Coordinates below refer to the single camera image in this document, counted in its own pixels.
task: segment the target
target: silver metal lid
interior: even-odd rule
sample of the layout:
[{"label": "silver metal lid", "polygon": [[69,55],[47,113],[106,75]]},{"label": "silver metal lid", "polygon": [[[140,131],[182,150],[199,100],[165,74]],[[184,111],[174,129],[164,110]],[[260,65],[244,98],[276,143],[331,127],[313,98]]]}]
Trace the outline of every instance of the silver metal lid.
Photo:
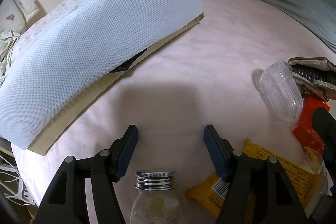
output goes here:
[{"label": "silver metal lid", "polygon": [[175,181],[175,171],[151,172],[148,170],[137,171],[135,187],[146,191],[165,191],[178,186]]}]

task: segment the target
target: plaid fabric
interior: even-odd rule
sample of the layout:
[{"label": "plaid fabric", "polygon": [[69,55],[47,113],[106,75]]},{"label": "plaid fabric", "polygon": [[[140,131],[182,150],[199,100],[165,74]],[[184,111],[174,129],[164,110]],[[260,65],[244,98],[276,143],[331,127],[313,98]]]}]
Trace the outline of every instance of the plaid fabric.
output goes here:
[{"label": "plaid fabric", "polygon": [[[295,57],[288,60],[288,63],[290,66],[305,65],[319,70],[336,72],[336,66],[325,57],[317,57],[317,58]],[[302,77],[301,75],[293,71],[292,75],[295,80],[295,83],[302,86],[302,88],[305,91],[315,93],[325,102],[328,102],[329,99],[336,100],[335,85],[320,80],[314,80],[314,82],[312,83],[306,78]]]}]

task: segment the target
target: white textured pad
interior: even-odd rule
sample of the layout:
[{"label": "white textured pad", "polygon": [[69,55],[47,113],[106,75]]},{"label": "white textured pad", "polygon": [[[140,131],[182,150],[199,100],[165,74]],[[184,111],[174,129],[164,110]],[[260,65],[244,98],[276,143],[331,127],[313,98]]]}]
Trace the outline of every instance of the white textured pad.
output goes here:
[{"label": "white textured pad", "polygon": [[203,12],[203,0],[89,0],[55,20],[0,88],[0,135],[28,148],[83,89]]}]

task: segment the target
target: silver screw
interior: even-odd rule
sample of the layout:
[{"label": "silver screw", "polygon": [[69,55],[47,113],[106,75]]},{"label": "silver screw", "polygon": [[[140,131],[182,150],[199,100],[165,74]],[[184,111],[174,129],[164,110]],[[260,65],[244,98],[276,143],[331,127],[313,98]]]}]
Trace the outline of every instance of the silver screw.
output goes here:
[{"label": "silver screw", "polygon": [[100,155],[101,155],[102,157],[107,156],[109,153],[110,153],[110,151],[108,151],[107,149],[104,149],[104,150],[100,151]]},{"label": "silver screw", "polygon": [[236,156],[241,156],[243,154],[243,152],[239,149],[235,149],[235,150],[233,150],[233,154],[236,155]]},{"label": "silver screw", "polygon": [[73,156],[67,156],[65,158],[65,162],[69,163],[69,162],[72,162],[74,160]]},{"label": "silver screw", "polygon": [[268,160],[271,162],[271,163],[276,163],[278,161],[278,159],[276,157],[269,157]]}]

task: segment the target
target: red package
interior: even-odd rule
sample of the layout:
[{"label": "red package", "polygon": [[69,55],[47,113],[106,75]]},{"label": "red package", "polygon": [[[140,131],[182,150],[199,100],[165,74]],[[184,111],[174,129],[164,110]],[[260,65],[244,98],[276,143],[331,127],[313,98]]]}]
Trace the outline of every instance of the red package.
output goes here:
[{"label": "red package", "polygon": [[328,112],[330,111],[330,107],[320,97],[315,94],[306,95],[298,127],[292,133],[302,147],[310,147],[322,155],[324,142],[311,125],[311,116],[320,107],[324,107]]}]

